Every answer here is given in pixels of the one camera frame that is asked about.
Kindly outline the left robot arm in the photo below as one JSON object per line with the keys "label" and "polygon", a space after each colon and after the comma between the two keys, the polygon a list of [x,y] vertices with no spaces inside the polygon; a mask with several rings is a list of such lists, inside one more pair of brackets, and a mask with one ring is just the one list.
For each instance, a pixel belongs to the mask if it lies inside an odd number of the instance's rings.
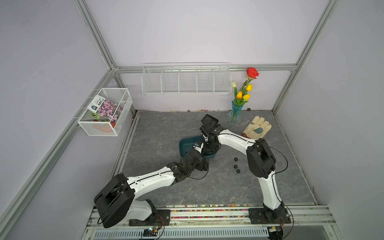
{"label": "left robot arm", "polygon": [[153,221],[157,211],[154,204],[150,200],[140,202],[137,198],[180,183],[195,170],[207,172],[209,163],[199,151],[190,150],[179,162],[169,163],[149,174],[136,177],[115,175],[94,198],[99,213],[98,224],[110,228],[126,215],[132,220]]}

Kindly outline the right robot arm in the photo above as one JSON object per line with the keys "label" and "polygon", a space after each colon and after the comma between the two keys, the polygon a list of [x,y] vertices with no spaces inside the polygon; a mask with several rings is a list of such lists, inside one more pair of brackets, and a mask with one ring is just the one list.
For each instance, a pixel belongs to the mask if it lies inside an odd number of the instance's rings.
{"label": "right robot arm", "polygon": [[249,169],[258,178],[263,194],[263,207],[249,209],[251,223],[280,226],[291,224],[293,217],[285,207],[276,185],[276,158],[267,142],[263,139],[244,138],[219,124],[203,124],[200,131],[206,141],[204,151],[216,153],[225,145],[247,156]]}

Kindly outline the teal plastic storage box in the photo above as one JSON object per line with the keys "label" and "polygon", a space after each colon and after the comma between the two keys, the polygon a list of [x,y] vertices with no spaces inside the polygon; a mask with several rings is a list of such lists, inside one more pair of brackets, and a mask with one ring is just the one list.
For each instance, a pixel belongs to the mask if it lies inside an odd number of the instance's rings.
{"label": "teal plastic storage box", "polygon": [[183,158],[187,152],[189,152],[193,146],[195,145],[196,142],[205,142],[205,138],[203,135],[201,136],[195,136],[195,137],[190,137],[190,138],[185,138],[180,140],[179,142],[179,150],[180,150],[180,155],[181,158]]}

